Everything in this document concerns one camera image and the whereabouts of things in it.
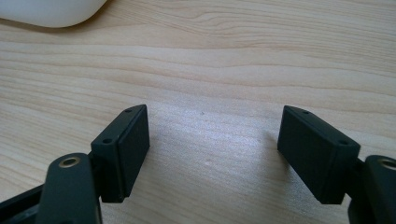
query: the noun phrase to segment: black bracket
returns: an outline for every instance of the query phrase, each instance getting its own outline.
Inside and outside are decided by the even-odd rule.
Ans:
[[[129,197],[149,150],[145,105],[122,111],[92,142],[89,155],[55,160],[44,185],[0,203],[1,223],[102,223],[98,198]]]
[[[352,202],[349,221],[396,223],[396,160],[358,159],[360,145],[309,111],[285,105],[277,149],[324,204]]]

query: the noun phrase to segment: white computer mouse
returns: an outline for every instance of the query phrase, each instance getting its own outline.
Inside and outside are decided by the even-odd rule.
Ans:
[[[91,17],[106,0],[0,0],[0,18],[45,27],[65,27]]]

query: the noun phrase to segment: wood grain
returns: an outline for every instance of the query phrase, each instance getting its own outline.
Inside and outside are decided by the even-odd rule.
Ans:
[[[276,150],[283,105],[396,158],[396,2],[111,0],[47,29],[0,20],[0,201],[122,109],[151,148],[105,223],[347,223]]]

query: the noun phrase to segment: screw hole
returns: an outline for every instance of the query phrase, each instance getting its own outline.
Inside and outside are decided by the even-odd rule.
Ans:
[[[379,162],[381,163],[382,166],[384,166],[390,170],[396,171],[396,162],[395,161],[390,161],[387,159],[379,159]]]
[[[69,168],[72,166],[75,166],[79,163],[79,157],[70,157],[70,158],[66,158],[64,160],[62,160],[59,163],[59,166],[62,168]]]
[[[341,145],[347,146],[348,142],[346,140],[340,140],[338,141]]]
[[[103,140],[102,142],[105,144],[110,144],[113,140],[111,140],[111,138],[107,138],[105,140]]]

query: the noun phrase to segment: wooden table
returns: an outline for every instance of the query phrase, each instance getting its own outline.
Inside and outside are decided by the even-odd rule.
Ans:
[[[284,105],[396,158],[396,2],[108,1],[82,24],[0,20],[0,201],[148,105],[151,148],[105,223],[348,223],[276,150]]]

